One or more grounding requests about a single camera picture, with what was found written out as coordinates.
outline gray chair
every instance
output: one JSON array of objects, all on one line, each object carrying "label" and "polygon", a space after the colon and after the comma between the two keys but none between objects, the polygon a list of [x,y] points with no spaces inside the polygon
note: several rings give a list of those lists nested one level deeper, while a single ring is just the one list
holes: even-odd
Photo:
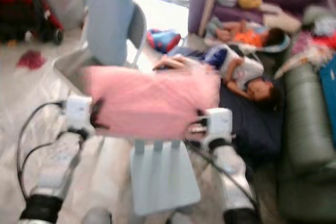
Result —
[{"label": "gray chair", "polygon": [[[86,26],[83,29],[80,47],[65,56],[60,56],[54,60],[53,67],[57,75],[59,75],[70,89],[77,93],[84,93],[81,84],[80,69],[85,66],[101,66],[97,58],[88,49],[86,40]],[[134,12],[132,21],[128,30],[128,38],[137,48],[137,53],[134,56],[132,63],[126,62],[126,67],[137,67],[138,59],[145,44],[146,39],[146,19],[140,6],[134,3]]]},{"label": "gray chair", "polygon": [[[88,0],[88,7],[79,48],[54,61],[55,72],[79,93],[84,92],[82,67],[105,63],[136,68],[147,32],[146,17],[132,0]],[[132,62],[127,62],[127,39],[137,49]]]}]

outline baby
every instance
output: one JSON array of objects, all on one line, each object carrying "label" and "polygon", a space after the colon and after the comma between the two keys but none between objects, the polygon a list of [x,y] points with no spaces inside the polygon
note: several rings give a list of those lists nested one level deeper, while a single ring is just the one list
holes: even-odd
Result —
[{"label": "baby", "polygon": [[221,42],[241,42],[256,47],[274,46],[282,43],[285,33],[280,28],[271,28],[257,33],[247,27],[245,20],[241,22],[220,22],[213,17],[207,26],[208,36],[212,35]]},{"label": "baby", "polygon": [[264,67],[256,60],[241,58],[228,45],[215,46],[198,61],[175,55],[164,56],[154,66],[154,70],[162,67],[171,69],[186,69],[202,62],[207,68],[218,70],[223,82],[234,93],[253,100],[261,109],[274,110],[281,103],[281,92],[272,82],[265,80],[262,75]]}]

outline blue bag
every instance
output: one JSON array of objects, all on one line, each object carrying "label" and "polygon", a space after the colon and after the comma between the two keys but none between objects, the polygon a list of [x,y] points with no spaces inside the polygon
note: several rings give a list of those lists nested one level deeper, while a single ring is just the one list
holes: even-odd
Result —
[{"label": "blue bag", "polygon": [[149,29],[147,31],[147,42],[156,51],[163,54],[168,53],[180,42],[181,35],[173,30],[161,31]]},{"label": "blue bag", "polygon": [[320,70],[320,79],[329,114],[332,141],[336,149],[336,56]]}]

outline floor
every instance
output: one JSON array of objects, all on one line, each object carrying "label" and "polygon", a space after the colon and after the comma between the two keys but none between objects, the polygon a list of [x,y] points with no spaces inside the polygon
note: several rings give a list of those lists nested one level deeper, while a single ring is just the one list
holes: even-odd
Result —
[{"label": "floor", "polygon": [[[187,9],[156,0],[135,0],[143,8],[148,28],[174,28],[183,36],[187,35]],[[24,207],[18,190],[15,175],[15,148],[18,129],[30,112],[46,101],[62,99],[67,96],[68,87],[53,72],[52,61],[58,56],[71,52],[79,44],[80,31],[66,34],[60,47],[52,44],[27,42],[15,47],[0,47],[0,219],[2,223],[15,224]],[[195,36],[189,36],[190,47],[202,49],[204,45]],[[47,59],[39,70],[28,71],[16,68],[16,62],[27,50],[39,50]],[[129,47],[129,55],[134,48]],[[140,57],[139,67],[149,71],[159,55],[148,46]],[[39,114],[24,137],[23,152],[26,153],[36,144],[45,143],[55,137],[64,121],[54,109],[46,109]],[[132,194],[129,176],[130,142],[113,138],[108,141],[106,153],[101,149],[102,140],[93,138],[85,145],[82,160],[76,170],[72,187],[59,223],[76,224],[91,206],[105,206],[113,212],[117,224],[134,223],[130,219]],[[25,181],[30,190],[44,160],[52,150],[40,151],[27,165]],[[193,207],[192,218],[195,223],[223,223],[221,199],[218,195],[219,183],[211,169],[201,175],[202,163],[191,157],[195,174],[202,193],[202,201]],[[261,212],[265,224],[285,223],[276,209],[276,188],[274,167],[270,165],[256,176],[256,190],[261,198]],[[149,216],[147,224],[164,224],[169,213]]]}]

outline black hair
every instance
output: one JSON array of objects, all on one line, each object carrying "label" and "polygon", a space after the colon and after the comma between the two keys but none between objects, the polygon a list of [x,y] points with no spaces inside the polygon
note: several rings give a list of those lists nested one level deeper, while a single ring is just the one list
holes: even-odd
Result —
[{"label": "black hair", "polygon": [[271,28],[268,30],[268,38],[264,46],[274,46],[282,43],[285,40],[285,32],[280,28]]},{"label": "black hair", "polygon": [[259,101],[255,101],[255,104],[262,110],[280,110],[281,102],[281,90],[277,87],[270,87],[269,96]]}]

